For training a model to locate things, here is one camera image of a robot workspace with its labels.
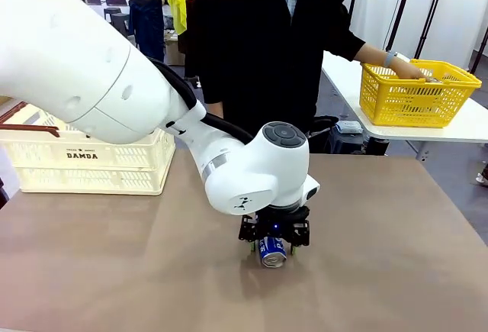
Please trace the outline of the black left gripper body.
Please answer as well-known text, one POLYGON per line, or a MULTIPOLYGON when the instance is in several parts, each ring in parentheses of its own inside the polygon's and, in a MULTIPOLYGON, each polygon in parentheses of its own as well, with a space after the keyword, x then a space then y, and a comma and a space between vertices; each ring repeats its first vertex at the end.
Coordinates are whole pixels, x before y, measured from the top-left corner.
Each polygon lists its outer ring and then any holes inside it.
POLYGON ((257 211, 260 227, 264 237, 290 239, 293 225, 307 220, 310 209, 301 206, 294 211, 285 211, 277 208, 264 208, 257 211))

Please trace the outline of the person's left hand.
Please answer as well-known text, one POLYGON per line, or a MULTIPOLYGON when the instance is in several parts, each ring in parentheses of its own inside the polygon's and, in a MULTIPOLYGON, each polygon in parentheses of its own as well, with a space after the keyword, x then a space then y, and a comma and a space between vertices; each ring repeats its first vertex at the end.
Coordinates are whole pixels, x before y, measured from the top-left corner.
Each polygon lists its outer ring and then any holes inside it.
POLYGON ((418 67, 397 56, 392 59, 390 68, 400 79, 424 79, 426 82, 432 82, 432 78, 426 76, 418 67))

